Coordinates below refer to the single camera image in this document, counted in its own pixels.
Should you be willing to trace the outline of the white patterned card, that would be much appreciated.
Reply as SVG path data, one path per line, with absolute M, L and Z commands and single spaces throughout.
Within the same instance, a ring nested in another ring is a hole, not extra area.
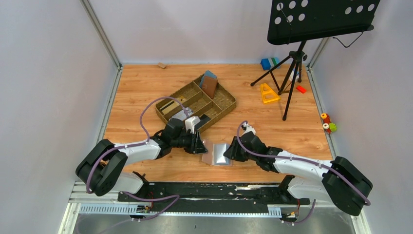
M 186 107 L 185 110 L 179 111 L 178 113 L 174 114 L 170 119 L 176 118 L 185 121 L 188 118 L 186 114 L 191 116 L 193 114 L 193 111 L 189 107 Z

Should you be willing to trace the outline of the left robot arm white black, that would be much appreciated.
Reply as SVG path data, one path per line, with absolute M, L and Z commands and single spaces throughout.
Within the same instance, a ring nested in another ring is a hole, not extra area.
M 123 191 L 137 201 L 144 201 L 149 196 L 149 188 L 144 185 L 147 181 L 139 173 L 123 172 L 125 165 L 161 159 L 173 148 L 182 148 L 193 155 L 207 153 L 197 129 L 200 122 L 199 117 L 184 121 L 172 118 L 149 140 L 129 144 L 114 144 L 103 139 L 80 162 L 75 174 L 87 185 L 86 191 L 90 194 L 103 196 L 111 190 Z

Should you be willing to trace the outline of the black card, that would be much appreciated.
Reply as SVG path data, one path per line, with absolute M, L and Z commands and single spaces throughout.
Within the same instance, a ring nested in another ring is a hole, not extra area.
M 200 116 L 200 122 L 198 122 L 195 125 L 196 130 L 200 129 L 203 125 L 208 123 L 210 120 L 211 120 L 211 118 L 209 116 L 207 116 L 206 114 L 203 114 L 202 116 Z

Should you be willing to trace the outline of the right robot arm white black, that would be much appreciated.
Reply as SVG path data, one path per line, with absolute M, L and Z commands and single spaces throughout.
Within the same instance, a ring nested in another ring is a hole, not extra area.
M 358 216 L 371 205 L 372 182 L 348 159 L 319 160 L 266 146 L 252 132 L 235 136 L 224 156 L 234 161 L 252 160 L 268 172 L 285 174 L 278 197 L 283 203 L 295 199 L 331 202 L 343 212 Z

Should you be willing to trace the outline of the pink card holder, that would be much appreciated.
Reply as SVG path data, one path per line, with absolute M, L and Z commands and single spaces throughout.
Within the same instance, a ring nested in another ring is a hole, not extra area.
M 203 144 L 205 145 L 208 152 L 206 154 L 202 154 L 201 161 L 213 165 L 213 166 L 230 166 L 232 165 L 231 160 L 224 156 L 224 153 L 229 148 L 229 144 L 227 143 L 219 143 L 215 144 L 210 140 L 203 140 Z

